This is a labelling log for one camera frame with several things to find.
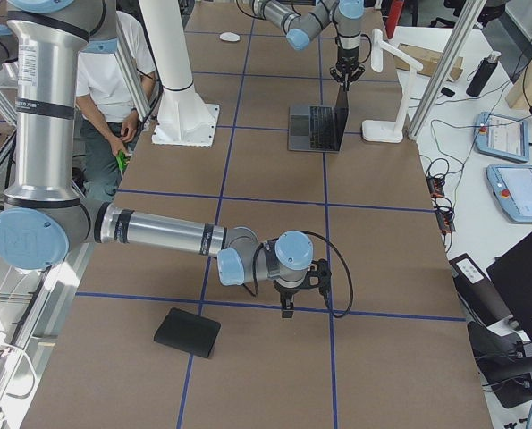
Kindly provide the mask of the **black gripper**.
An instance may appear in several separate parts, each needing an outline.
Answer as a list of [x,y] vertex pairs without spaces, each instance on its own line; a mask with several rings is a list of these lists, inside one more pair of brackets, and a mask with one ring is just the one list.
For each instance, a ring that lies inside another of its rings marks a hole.
[[359,62],[359,47],[337,47],[337,59],[334,67],[329,69],[332,78],[338,82],[344,92],[350,90],[350,85],[356,82],[365,72],[365,67]]
[[289,288],[279,282],[274,282],[274,288],[280,296],[282,318],[293,318],[294,296],[301,291],[301,287]]

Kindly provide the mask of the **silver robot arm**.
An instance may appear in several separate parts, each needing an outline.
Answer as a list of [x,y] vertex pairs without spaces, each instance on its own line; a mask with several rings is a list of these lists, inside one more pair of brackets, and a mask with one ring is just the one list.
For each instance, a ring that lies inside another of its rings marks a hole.
[[306,13],[298,13],[286,4],[271,0],[250,1],[249,7],[248,17],[274,25],[296,51],[308,47],[327,27],[333,26],[337,57],[330,74],[344,92],[348,92],[351,83],[364,73],[365,68],[359,60],[362,1],[317,1]]
[[225,229],[122,209],[72,188],[72,145],[79,52],[91,42],[119,42],[112,1],[11,1],[8,25],[19,40],[16,174],[0,213],[0,257],[24,270],[61,263],[84,242],[175,249],[217,261],[225,286],[269,280],[283,316],[309,287],[313,246],[287,231],[259,242],[245,227]]

